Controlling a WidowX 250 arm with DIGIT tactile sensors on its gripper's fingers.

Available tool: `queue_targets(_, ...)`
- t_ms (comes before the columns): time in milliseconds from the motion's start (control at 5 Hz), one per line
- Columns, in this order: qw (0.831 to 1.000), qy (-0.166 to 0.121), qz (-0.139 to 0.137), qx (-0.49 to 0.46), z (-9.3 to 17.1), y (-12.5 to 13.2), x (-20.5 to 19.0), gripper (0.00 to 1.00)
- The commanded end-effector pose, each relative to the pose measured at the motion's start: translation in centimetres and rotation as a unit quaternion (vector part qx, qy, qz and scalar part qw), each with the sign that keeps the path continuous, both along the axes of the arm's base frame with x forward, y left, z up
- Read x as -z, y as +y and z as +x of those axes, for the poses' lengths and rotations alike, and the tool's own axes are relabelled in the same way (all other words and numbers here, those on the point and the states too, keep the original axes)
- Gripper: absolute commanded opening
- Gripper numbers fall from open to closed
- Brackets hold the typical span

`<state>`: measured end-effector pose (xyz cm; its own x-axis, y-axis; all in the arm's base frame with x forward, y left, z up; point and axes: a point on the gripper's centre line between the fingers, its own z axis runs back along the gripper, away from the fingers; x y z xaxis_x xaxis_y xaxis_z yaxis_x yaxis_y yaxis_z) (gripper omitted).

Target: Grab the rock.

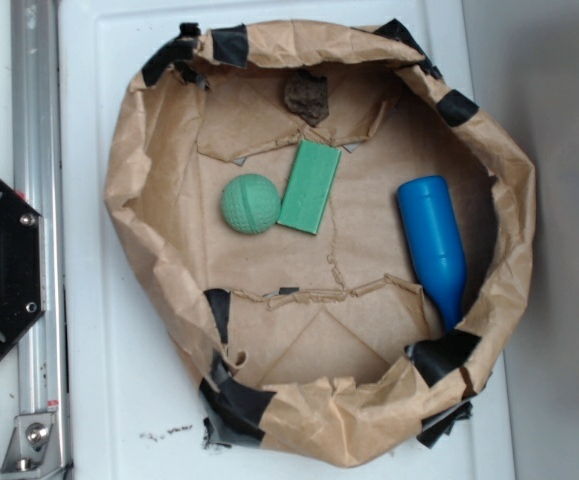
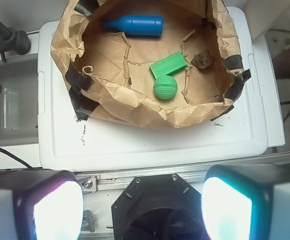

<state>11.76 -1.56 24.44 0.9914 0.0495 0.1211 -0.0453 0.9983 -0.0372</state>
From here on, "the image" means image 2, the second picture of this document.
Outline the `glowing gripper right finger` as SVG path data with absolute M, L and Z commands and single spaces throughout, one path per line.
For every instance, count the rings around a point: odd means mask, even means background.
M 201 209 L 213 240 L 290 240 L 290 163 L 212 166 Z

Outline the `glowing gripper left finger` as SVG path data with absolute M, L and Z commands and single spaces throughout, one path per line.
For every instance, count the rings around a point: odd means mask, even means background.
M 0 170 L 0 240 L 76 240 L 83 211 L 70 171 Z

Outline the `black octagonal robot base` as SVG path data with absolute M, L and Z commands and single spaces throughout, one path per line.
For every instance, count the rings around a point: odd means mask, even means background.
M 208 240 L 201 193 L 178 174 L 135 177 L 112 204 L 116 240 Z

